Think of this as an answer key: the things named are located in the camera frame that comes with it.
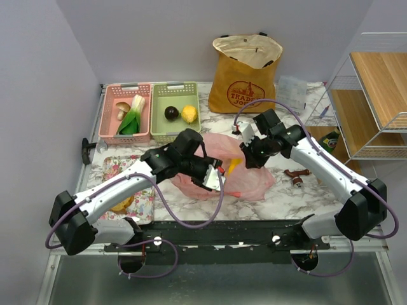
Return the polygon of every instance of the floral tray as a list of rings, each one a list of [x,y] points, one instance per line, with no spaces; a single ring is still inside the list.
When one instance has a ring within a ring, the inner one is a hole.
[[[132,166],[140,156],[115,156],[106,158],[103,162],[102,180],[106,181]],[[155,192],[153,187],[143,189],[134,194],[134,200],[127,207],[126,214],[107,211],[100,219],[122,219],[124,217],[138,217],[138,224],[149,224],[153,220]]]

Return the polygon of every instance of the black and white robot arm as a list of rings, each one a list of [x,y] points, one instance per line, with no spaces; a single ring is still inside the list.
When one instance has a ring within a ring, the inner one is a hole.
[[[199,146],[203,157],[195,156]],[[49,223],[53,227],[68,210],[76,207],[55,230],[69,255],[80,253],[93,243],[126,244],[140,231],[137,219],[111,221],[99,219],[100,216],[152,183],[159,184],[177,173],[189,175],[197,186],[219,191],[218,172],[224,172],[221,165],[221,160],[206,154],[202,136],[186,129],[172,143],[146,151],[140,160],[112,179],[73,196],[67,191],[60,193],[55,198]]]
[[[312,147],[300,126],[285,128],[272,109],[256,116],[254,122],[259,132],[266,136],[263,139],[255,135],[249,123],[237,122],[232,126],[234,134],[242,135],[240,148],[245,154],[247,168],[261,168],[270,156],[281,153],[285,158],[298,162],[314,173],[344,204],[339,211],[309,215],[303,219],[300,228],[297,228],[301,231],[297,232],[299,238],[314,240],[326,235],[344,235],[351,240],[359,240],[386,218],[386,207],[370,192],[354,183],[355,180],[362,181],[385,200],[386,185],[382,181],[369,181],[332,155],[325,154],[335,163],[335,166],[332,165]],[[313,137],[312,141],[322,150]]]

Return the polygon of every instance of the marble countertop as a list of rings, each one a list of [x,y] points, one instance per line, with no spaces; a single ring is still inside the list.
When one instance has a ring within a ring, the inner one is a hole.
[[[202,133],[223,133],[234,137],[231,134],[234,115],[216,114],[208,109],[211,85],[211,83],[198,84]],[[325,87],[322,83],[308,84],[307,106],[300,116],[304,122],[311,115],[324,92]],[[329,100],[321,103],[317,113],[321,113],[328,103]],[[286,126],[296,123],[288,112],[281,110],[276,110],[276,112]],[[250,121],[253,116],[253,114],[244,114],[239,117],[239,120]],[[150,145],[146,146],[111,146],[101,153],[95,152],[87,187],[91,188],[102,182],[102,166],[105,158],[130,154],[142,155],[153,146],[156,144],[151,141]],[[266,192],[265,200],[249,202],[232,196],[225,196],[216,220],[300,219],[309,214],[323,214],[341,207],[330,190],[318,185],[314,175],[302,176],[303,187],[301,189],[294,188],[291,179],[284,174],[284,170],[293,171],[304,168],[293,160],[277,155],[268,160],[266,167],[275,177],[276,183]],[[163,181],[159,186],[171,209],[182,220],[207,220],[215,211],[217,197],[205,201],[188,198],[170,180]],[[154,205],[154,220],[172,220],[157,196]]]

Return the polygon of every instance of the wooden board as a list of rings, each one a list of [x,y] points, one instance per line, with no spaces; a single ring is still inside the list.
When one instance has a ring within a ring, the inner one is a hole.
[[[331,90],[341,128],[354,156],[377,133],[378,128],[362,90]],[[381,133],[370,146],[404,146],[398,133]]]
[[[323,136],[332,132],[334,130],[334,127],[332,127],[332,126],[308,126],[307,130],[311,133],[311,135],[314,138],[319,140]],[[342,163],[349,160],[349,156],[348,156],[348,153],[346,152],[345,143],[343,142],[342,137],[339,138],[339,141],[335,147],[335,150],[333,151],[333,156],[336,159],[338,159],[339,161],[341,161]],[[349,163],[347,163],[346,166],[349,167],[351,170],[354,170],[355,172],[362,175],[361,167],[359,166],[359,162],[357,162],[356,160],[349,161]]]
[[[407,112],[407,53],[351,53],[350,57],[383,128]]]

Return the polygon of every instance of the wine bottle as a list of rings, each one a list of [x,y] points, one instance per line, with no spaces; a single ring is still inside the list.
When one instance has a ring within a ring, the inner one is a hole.
[[[339,128],[335,127],[332,132],[320,138],[318,143],[322,146],[323,149],[331,154],[338,143],[340,135],[341,132],[339,131]]]

